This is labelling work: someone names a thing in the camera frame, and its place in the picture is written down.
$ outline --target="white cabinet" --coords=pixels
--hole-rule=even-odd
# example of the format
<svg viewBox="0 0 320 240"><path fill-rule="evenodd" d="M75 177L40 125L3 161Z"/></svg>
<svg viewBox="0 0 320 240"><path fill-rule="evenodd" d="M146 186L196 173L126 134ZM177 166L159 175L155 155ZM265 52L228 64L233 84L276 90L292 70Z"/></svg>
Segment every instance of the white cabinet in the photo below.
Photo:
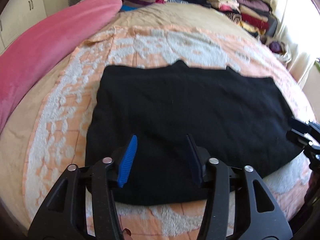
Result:
<svg viewBox="0 0 320 240"><path fill-rule="evenodd" d="M4 49L5 49L5 47L4 47L3 42L0 38L0 55L2 54L2 52L4 52Z"/></svg>
<svg viewBox="0 0 320 240"><path fill-rule="evenodd" d="M0 15L4 47L45 17L43 0L10 0Z"/></svg>

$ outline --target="stack of folded clothes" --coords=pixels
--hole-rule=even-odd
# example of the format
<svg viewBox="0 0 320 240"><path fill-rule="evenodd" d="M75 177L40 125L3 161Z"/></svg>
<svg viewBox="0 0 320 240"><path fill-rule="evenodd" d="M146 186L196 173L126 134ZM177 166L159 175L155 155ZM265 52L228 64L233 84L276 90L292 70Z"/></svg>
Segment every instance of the stack of folded clothes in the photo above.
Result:
<svg viewBox="0 0 320 240"><path fill-rule="evenodd" d="M234 23L240 24L241 14L239 3L237 0L207 0L211 3L211 7L222 12L230 18Z"/></svg>
<svg viewBox="0 0 320 240"><path fill-rule="evenodd" d="M269 29L271 7L262 0L237 0L240 4L241 27L253 36L264 35Z"/></svg>
<svg viewBox="0 0 320 240"><path fill-rule="evenodd" d="M264 35L269 29L271 7L262 0L207 0L211 7L225 14L252 36Z"/></svg>

